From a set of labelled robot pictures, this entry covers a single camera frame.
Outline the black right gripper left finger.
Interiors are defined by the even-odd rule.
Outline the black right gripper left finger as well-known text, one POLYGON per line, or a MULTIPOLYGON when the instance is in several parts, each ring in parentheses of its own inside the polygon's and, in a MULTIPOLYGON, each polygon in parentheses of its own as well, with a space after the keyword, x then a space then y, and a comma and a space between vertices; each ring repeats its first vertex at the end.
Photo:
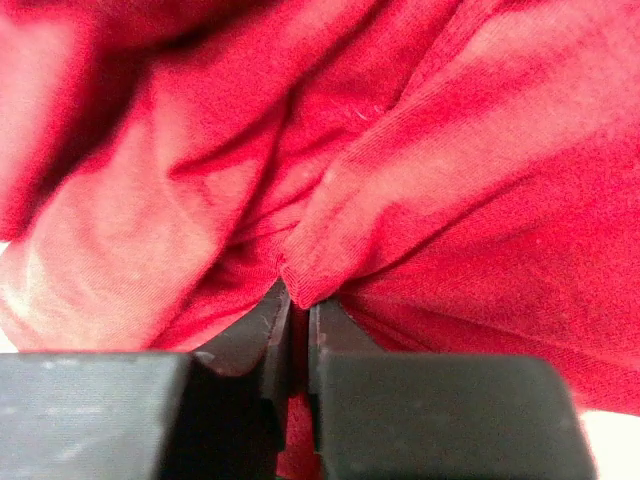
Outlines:
POLYGON ((272 479, 286 440, 290 298, 190 353, 1 358, 5 479, 272 479))

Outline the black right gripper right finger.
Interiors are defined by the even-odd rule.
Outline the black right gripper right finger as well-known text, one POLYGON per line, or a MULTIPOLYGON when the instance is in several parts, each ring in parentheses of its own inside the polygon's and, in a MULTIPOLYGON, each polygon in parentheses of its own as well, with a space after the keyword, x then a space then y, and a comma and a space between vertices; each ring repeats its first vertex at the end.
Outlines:
POLYGON ((337 301, 309 314, 328 479, 592 479, 568 389, 527 356, 390 352, 337 301))

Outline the red t-shirt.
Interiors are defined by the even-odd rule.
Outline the red t-shirt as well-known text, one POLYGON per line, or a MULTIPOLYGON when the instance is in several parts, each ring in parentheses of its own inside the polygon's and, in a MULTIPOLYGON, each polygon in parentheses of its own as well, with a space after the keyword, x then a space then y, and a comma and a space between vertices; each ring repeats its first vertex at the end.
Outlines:
POLYGON ((277 280, 639 414, 635 1, 5 1, 1 347, 190 350, 277 280))

